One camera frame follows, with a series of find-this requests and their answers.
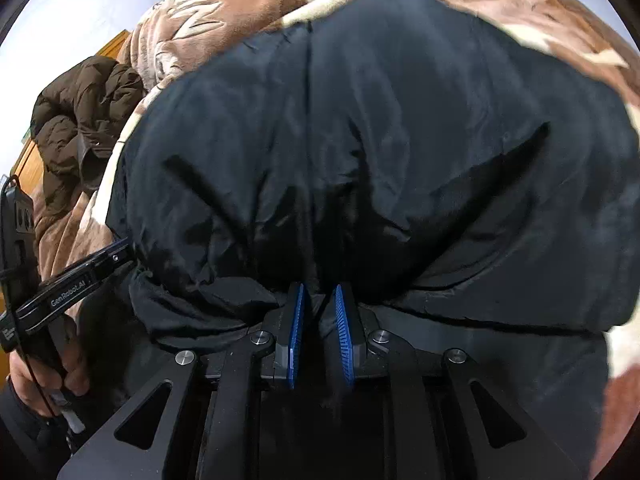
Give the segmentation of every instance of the black puffer jacket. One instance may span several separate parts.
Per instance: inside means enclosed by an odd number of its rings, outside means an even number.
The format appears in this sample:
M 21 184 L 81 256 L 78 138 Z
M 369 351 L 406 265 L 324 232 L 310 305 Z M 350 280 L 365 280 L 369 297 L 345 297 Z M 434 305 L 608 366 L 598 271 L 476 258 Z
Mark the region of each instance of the black puffer jacket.
M 38 96 L 31 138 L 44 161 L 47 214 L 69 208 L 72 193 L 100 186 L 120 132 L 144 97 L 140 76 L 104 56 L 63 73 Z
M 399 335 L 498 370 L 586 476 L 639 218 L 638 134 L 610 87 L 435 0 L 355 0 L 165 90 L 108 224 L 136 245 L 156 341 L 222 348 L 293 280 L 316 312 L 351 282 L 380 316 L 416 315 Z

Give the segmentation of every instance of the finger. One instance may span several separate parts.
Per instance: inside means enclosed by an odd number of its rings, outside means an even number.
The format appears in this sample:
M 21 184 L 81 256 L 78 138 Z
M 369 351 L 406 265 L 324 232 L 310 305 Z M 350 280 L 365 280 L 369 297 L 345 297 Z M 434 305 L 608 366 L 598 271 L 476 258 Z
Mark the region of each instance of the finger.
M 11 381 L 14 385 L 14 390 L 18 395 L 18 398 L 39 415 L 51 416 L 51 412 L 49 411 L 45 401 L 42 399 L 36 385 L 31 381 L 31 377 L 27 377 L 21 373 L 21 371 L 15 366 L 16 364 L 18 364 L 18 360 L 10 358 Z M 54 415 L 59 415 L 60 410 L 58 407 L 53 405 L 49 398 L 47 398 L 47 400 L 49 401 L 49 405 Z
M 67 314 L 63 314 L 63 319 L 65 320 L 65 332 L 66 336 L 69 339 L 73 339 L 78 334 L 78 328 L 76 327 L 76 322 L 71 316 Z
M 52 370 L 47 365 L 42 364 L 33 357 L 27 357 L 27 359 L 29 360 L 29 364 L 33 370 L 33 375 L 41 387 L 48 388 L 50 390 L 60 389 L 62 386 L 62 378 L 60 378 L 60 375 L 55 370 Z M 14 351 L 9 355 L 9 366 L 12 378 L 18 375 L 29 381 L 33 381 L 26 363 L 22 360 L 18 352 Z
M 65 386 L 76 396 L 82 397 L 89 391 L 89 374 L 86 365 L 81 365 L 69 372 L 65 377 Z
M 62 365 L 67 372 L 73 372 L 84 364 L 84 353 L 78 338 L 72 338 L 66 344 L 60 356 Z

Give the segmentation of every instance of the silver bolt head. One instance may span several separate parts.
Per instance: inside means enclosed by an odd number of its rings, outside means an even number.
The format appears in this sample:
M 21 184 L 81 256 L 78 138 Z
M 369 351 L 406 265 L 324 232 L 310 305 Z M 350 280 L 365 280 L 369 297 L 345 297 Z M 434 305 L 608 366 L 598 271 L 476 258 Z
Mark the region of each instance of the silver bolt head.
M 386 344 L 391 339 L 391 332 L 387 330 L 376 330 L 373 334 L 371 334 L 371 338 L 378 344 Z
M 271 333 L 266 330 L 257 330 L 256 332 L 252 332 L 249 338 L 254 345 L 264 345 L 270 341 Z
M 193 360 L 195 358 L 196 354 L 194 354 L 191 350 L 180 350 L 175 355 L 175 362 L 177 362 L 180 366 L 184 366 L 193 363 Z
M 466 352 L 460 348 L 450 348 L 447 350 L 447 359 L 454 364 L 461 365 L 466 361 Z

